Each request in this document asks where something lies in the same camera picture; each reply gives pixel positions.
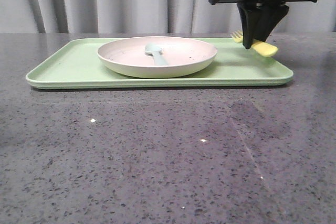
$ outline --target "light green plastic tray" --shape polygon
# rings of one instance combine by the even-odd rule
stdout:
[[[276,86],[289,82],[293,72],[273,58],[265,58],[231,38],[196,38],[215,45],[215,60],[200,72],[169,79],[123,76],[106,68],[97,50],[114,39],[73,40],[26,75],[39,89],[142,87]]]

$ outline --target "white plate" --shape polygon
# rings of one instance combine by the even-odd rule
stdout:
[[[162,47],[168,66],[155,66],[153,56],[145,54],[145,45]],[[204,41],[180,37],[135,37],[120,39],[98,49],[100,60],[109,69],[140,78],[172,78],[198,72],[214,60],[217,48]]]

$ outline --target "spoon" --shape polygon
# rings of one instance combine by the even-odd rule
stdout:
[[[148,43],[145,46],[145,53],[152,55],[156,66],[166,66],[168,63],[161,56],[162,48],[155,43]]]

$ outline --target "fork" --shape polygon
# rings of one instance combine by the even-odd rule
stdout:
[[[243,32],[238,30],[234,31],[231,34],[232,39],[235,43],[242,43],[243,42]],[[273,46],[269,43],[262,42],[260,40],[254,40],[251,47],[256,51],[258,54],[264,57],[272,57],[275,55],[278,51],[278,48],[276,46]]]

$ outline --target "granite surface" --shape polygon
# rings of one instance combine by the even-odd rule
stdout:
[[[280,87],[25,81],[70,40],[121,36],[0,35],[0,223],[336,223],[335,33],[272,35]]]

